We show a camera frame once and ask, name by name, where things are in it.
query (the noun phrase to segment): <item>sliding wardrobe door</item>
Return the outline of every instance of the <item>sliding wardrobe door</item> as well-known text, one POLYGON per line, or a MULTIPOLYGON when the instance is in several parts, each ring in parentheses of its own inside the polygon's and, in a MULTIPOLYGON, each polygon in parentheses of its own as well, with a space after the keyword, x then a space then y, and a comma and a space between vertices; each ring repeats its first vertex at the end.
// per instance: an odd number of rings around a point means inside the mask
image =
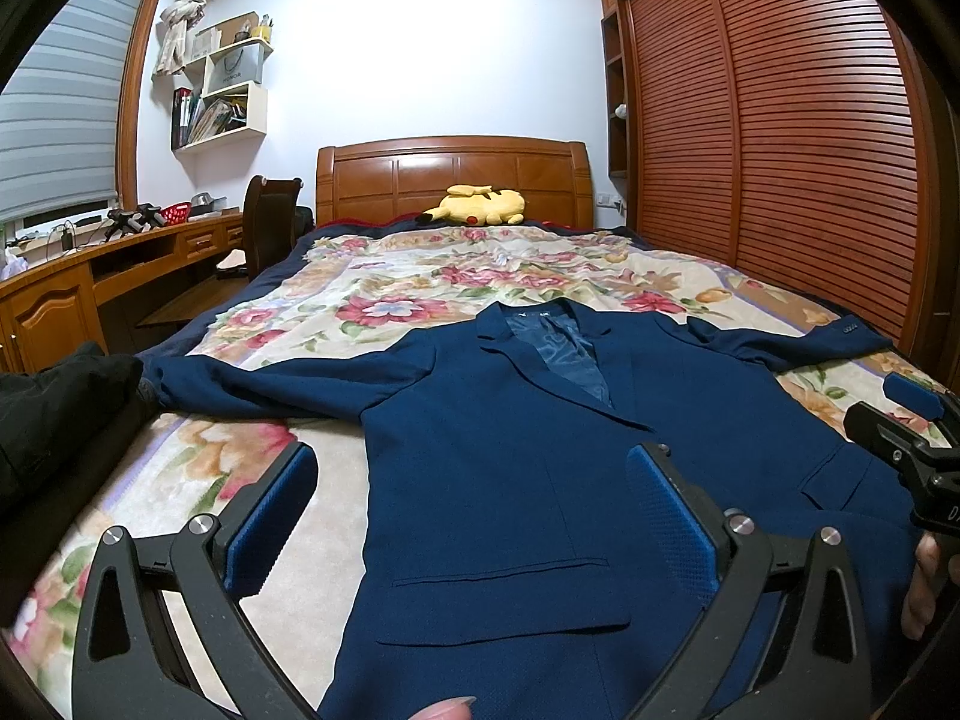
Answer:
POLYGON ((899 338, 917 242, 913 124, 875 0, 720 0, 743 152, 736 266, 899 338))
POLYGON ((627 0, 625 15, 639 152, 634 225, 657 247, 726 260, 733 118, 713 2, 627 0))
POLYGON ((847 306, 909 350, 928 267, 922 145, 877 3, 620 8, 637 230, 847 306))

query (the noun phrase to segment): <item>fingernail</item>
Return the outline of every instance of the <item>fingernail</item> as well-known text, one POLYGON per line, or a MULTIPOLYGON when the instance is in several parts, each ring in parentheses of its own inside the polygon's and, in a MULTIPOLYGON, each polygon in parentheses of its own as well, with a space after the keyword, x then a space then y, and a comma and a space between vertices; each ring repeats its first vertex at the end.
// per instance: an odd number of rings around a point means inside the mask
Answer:
POLYGON ((417 712, 410 720, 437 720, 437 718, 443 717, 450 712, 450 709, 454 709, 455 707, 469 707, 476 700, 476 696, 450 698, 440 702, 440 704, 433 704, 432 707, 426 707, 426 709, 417 712))
POLYGON ((933 533, 924 533, 920 538, 920 542, 917 544, 917 559, 920 560, 927 555, 936 557, 938 553, 939 545, 937 544, 937 539, 933 538, 933 533))
POLYGON ((920 641, 920 639, 923 638, 923 631, 925 630, 926 629, 920 625, 904 625, 904 635, 913 641, 920 641))

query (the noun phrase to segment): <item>blazer pocket flap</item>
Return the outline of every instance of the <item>blazer pocket flap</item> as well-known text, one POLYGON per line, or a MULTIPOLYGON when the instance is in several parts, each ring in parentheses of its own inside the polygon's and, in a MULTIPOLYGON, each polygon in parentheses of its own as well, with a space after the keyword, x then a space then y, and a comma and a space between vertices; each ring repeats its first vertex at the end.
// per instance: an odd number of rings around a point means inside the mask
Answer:
POLYGON ((396 580, 381 644, 448 646, 630 623, 606 560, 522 565, 483 574, 396 580))
POLYGON ((818 509, 840 512, 850 502, 871 462, 872 455, 867 450, 841 439, 800 490, 818 509))

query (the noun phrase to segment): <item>wooden shelf unit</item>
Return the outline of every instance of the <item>wooden shelf unit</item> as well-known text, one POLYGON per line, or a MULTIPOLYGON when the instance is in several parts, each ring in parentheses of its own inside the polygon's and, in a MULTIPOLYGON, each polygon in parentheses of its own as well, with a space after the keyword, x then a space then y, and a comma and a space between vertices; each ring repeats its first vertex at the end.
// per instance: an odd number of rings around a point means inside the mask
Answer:
POLYGON ((227 97, 228 95, 234 98, 247 98, 246 125, 226 132, 218 132, 216 135, 203 138, 202 141, 188 143, 186 146, 178 148, 174 153, 197 154, 206 151, 208 148, 213 148, 213 146, 222 146, 225 143, 234 143, 249 138, 262 138, 267 134, 267 90, 262 84, 256 83, 256 81, 243 81, 220 89, 209 88, 216 62, 227 53, 248 46, 262 47, 264 61, 274 52, 268 41, 261 37, 253 37, 232 43, 229 46, 220 47, 208 55, 194 59, 184 67, 184 74, 190 79, 195 90, 200 89, 200 98, 206 105, 213 103, 216 98, 227 97))
POLYGON ((618 105, 627 100, 624 82, 623 47, 620 40, 620 24, 616 10, 608 14, 601 23, 603 28, 604 57, 607 60, 607 137, 611 178, 623 178, 627 175, 629 151, 627 149, 627 122, 614 112, 618 105))
POLYGON ((176 150, 178 154, 197 153, 206 151, 212 146, 219 146, 222 143, 233 141, 242 141, 246 138, 262 138, 267 134, 267 90, 260 84, 253 81, 227 86, 224 89, 217 90, 210 95, 205 95, 205 100, 213 100, 220 95, 240 95, 247 98, 247 125, 246 127, 237 127, 227 132, 218 132, 202 141, 188 143, 176 150))

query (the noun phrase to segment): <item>pikachu plush toy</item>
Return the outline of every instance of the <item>pikachu plush toy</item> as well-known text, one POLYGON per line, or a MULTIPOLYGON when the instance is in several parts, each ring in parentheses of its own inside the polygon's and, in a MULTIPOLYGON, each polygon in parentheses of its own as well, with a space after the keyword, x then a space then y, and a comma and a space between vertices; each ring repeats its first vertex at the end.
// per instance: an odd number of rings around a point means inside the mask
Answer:
POLYGON ((440 206, 424 211, 416 220, 420 224, 442 218, 464 224, 520 224, 523 206, 523 197, 518 191, 457 184, 446 190, 440 206))

